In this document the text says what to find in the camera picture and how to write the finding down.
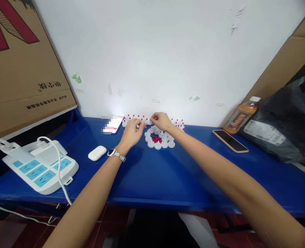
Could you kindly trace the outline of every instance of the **phone case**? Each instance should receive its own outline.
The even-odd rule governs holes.
[[[236,153],[247,153],[249,152],[249,149],[246,148],[241,142],[239,142],[237,139],[233,138],[234,140],[236,140],[238,143],[240,143],[243,147],[246,148],[245,151],[236,151],[233,147],[231,147],[226,141],[224,141],[218,134],[215,133],[215,131],[220,131],[220,130],[213,130],[212,133],[218,137],[218,139],[220,139],[226,146],[228,146],[233,152],[236,152]]]

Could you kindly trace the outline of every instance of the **white wall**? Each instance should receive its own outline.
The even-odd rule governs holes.
[[[164,111],[203,126],[221,124],[305,17],[305,0],[35,4],[83,116]],[[231,35],[233,24],[238,29]]]

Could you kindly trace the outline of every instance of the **wristwatch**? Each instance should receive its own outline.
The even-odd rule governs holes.
[[[112,156],[116,156],[116,157],[119,157],[119,159],[122,161],[122,162],[125,162],[126,160],[126,157],[124,155],[120,155],[119,152],[116,151],[116,149],[111,149],[108,151],[107,155],[109,157],[112,157]]]

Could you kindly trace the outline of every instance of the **black plastic bag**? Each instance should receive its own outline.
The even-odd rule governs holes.
[[[305,76],[267,98],[239,133],[282,162],[305,160]]]

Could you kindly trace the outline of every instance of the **watch face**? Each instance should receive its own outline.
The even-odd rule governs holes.
[[[108,151],[108,155],[110,156],[110,155],[112,154],[113,151],[114,151],[114,149],[110,149],[110,150]]]

